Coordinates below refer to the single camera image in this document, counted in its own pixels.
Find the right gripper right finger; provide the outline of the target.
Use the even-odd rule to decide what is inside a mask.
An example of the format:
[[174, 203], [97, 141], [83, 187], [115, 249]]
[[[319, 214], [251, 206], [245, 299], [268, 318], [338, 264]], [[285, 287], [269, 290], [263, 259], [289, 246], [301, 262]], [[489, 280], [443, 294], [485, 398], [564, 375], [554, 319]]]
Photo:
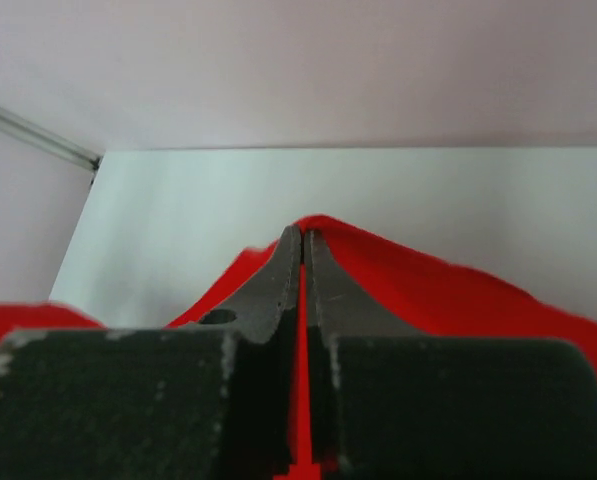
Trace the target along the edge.
[[312, 452], [328, 479], [597, 479], [597, 375], [555, 338], [434, 335], [304, 239]]

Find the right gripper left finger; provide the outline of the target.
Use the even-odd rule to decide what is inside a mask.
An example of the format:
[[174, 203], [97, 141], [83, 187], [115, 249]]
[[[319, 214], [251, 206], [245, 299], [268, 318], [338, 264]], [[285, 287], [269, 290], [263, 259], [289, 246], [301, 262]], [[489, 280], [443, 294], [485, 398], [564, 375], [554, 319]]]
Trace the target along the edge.
[[197, 322], [0, 341], [0, 479], [270, 479], [288, 416], [302, 236]]

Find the red t shirt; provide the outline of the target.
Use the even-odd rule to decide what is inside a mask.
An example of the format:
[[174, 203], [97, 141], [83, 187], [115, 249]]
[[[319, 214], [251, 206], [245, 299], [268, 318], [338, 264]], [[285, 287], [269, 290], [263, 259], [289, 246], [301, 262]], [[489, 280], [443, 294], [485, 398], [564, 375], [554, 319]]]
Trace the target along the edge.
[[[546, 305], [486, 273], [417, 252], [326, 216], [308, 217], [291, 226], [297, 226], [302, 236], [288, 416], [292, 461], [287, 472], [270, 479], [328, 479], [312, 452], [304, 239], [313, 230], [323, 234], [342, 268], [399, 319], [434, 335], [564, 340], [584, 354], [597, 375], [597, 323], [591, 320]], [[156, 330], [201, 320], [269, 260], [279, 239], [263, 250], [242, 251], [200, 300]], [[112, 328], [56, 304], [0, 304], [0, 341], [19, 329]]]

